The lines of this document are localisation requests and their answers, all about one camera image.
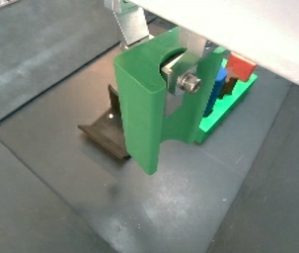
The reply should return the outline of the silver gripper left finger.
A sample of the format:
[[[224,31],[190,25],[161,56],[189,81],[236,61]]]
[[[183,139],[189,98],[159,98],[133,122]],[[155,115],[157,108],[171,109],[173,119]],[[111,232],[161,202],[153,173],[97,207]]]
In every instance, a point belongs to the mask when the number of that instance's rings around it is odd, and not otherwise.
[[[105,0],[121,29],[122,51],[153,39],[145,9],[130,0]]]

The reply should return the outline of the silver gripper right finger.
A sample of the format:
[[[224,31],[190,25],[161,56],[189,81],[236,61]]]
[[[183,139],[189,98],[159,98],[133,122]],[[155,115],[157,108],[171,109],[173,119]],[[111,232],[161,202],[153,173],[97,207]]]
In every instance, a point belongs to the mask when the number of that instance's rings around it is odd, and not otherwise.
[[[166,80],[167,91],[173,95],[179,95],[182,92],[194,94],[202,83],[196,68],[218,45],[188,29],[178,30],[178,43],[182,52],[163,63],[161,73]]]

